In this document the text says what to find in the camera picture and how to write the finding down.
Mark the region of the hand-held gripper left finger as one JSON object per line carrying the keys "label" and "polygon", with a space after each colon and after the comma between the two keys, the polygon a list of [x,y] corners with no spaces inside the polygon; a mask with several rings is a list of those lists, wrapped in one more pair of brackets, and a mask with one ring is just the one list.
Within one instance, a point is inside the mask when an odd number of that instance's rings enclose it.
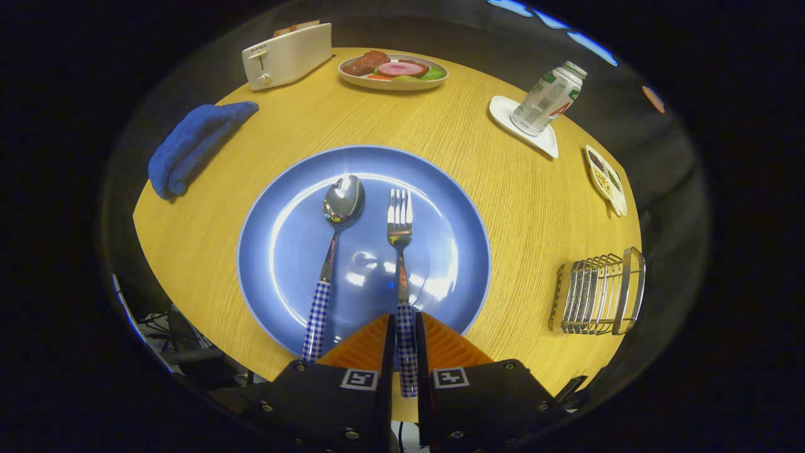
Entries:
{"label": "hand-held gripper left finger", "polygon": [[371,321],[316,363],[211,398],[264,439],[262,452],[391,452],[395,316]]}

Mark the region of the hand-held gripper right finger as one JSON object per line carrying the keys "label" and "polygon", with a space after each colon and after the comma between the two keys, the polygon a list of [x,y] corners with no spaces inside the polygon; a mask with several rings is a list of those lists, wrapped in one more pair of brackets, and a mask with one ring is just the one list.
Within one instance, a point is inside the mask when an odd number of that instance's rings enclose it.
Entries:
{"label": "hand-held gripper right finger", "polygon": [[435,319],[415,315],[419,444],[431,452],[528,452],[571,413],[518,359],[438,366]]}

